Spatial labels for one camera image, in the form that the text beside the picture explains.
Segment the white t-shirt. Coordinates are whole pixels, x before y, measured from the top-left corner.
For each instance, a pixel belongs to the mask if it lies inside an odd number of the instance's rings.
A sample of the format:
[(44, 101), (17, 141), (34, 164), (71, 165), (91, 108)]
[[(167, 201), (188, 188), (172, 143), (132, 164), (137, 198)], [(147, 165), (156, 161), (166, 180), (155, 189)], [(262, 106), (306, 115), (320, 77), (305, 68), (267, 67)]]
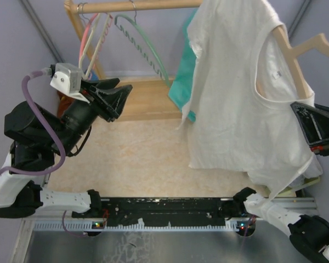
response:
[(246, 172), (277, 196), (323, 171), (292, 111), (299, 101), (268, 1), (203, 1), (187, 33), (196, 56), (190, 100), (190, 167)]

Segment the beige wooden hanger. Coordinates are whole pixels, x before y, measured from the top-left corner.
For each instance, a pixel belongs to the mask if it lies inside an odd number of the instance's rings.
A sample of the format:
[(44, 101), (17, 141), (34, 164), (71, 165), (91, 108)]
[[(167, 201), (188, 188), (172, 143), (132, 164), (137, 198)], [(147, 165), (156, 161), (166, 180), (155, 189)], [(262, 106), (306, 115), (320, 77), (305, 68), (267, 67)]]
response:
[(321, 33), (298, 46), (292, 47), (282, 26), (273, 29), (272, 33), (290, 70), (299, 100), (310, 100), (312, 94), (308, 88), (306, 80), (304, 79), (297, 57), (312, 49), (316, 49), (321, 54), (329, 57), (329, 41), (326, 39), (325, 34)]

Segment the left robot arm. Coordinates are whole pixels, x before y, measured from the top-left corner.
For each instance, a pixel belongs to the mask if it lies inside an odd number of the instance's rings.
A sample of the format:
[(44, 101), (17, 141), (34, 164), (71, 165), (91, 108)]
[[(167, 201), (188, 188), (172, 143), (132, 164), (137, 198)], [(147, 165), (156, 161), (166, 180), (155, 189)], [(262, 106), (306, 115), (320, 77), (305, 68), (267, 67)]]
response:
[[(130, 84), (120, 85), (118, 78), (82, 81), (80, 90), (86, 101), (74, 100), (60, 116), (43, 108), (39, 111), (60, 139), (66, 156), (74, 157), (83, 149), (97, 118), (113, 122), (120, 117), (132, 89)], [(0, 218), (25, 218), (40, 210), (72, 211), (77, 218), (102, 213), (96, 190), (53, 192), (34, 182), (38, 171), (50, 173), (59, 150), (26, 101), (6, 115), (4, 134), (13, 143), (0, 175)]]

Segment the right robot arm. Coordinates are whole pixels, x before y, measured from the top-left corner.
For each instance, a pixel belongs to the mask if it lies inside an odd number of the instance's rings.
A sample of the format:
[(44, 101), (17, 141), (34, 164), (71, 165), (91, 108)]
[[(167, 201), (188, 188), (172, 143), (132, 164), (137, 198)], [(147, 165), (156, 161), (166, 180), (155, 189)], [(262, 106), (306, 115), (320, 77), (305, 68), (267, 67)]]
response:
[[(329, 107), (291, 104), (310, 150), (329, 156)], [(283, 208), (246, 187), (233, 197), (237, 215), (257, 216), (282, 231), (296, 250), (311, 262), (329, 262), (329, 222)]]

